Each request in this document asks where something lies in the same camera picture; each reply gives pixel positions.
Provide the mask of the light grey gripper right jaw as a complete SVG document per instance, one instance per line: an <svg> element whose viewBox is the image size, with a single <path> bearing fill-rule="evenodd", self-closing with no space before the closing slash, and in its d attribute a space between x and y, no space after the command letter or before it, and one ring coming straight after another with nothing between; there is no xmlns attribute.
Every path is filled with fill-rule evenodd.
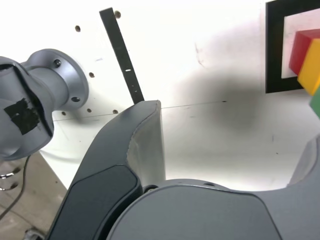
<svg viewBox="0 0 320 240"><path fill-rule="evenodd" d="M238 191L203 181L168 181L133 202L110 240L317 240L320 140L309 141L289 184Z"/></svg>

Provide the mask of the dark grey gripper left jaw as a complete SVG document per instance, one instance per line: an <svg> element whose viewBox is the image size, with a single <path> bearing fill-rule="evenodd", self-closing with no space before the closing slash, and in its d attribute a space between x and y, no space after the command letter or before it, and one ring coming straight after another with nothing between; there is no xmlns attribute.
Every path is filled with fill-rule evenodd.
<svg viewBox="0 0 320 240"><path fill-rule="evenodd" d="M166 179L161 103L139 102L89 146L51 225L49 240L104 240L118 217Z"/></svg>

